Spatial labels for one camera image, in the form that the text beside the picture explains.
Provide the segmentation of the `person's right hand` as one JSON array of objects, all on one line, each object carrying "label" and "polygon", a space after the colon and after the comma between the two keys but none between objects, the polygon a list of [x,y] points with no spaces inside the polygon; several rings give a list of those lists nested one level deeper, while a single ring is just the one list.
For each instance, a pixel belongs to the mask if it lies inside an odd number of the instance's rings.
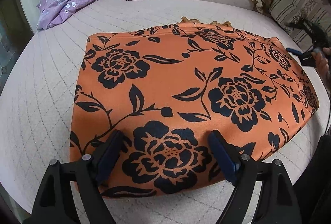
[{"label": "person's right hand", "polygon": [[325,80],[330,79],[330,63],[327,56],[330,56],[330,47],[323,48],[316,56],[318,72]]}]

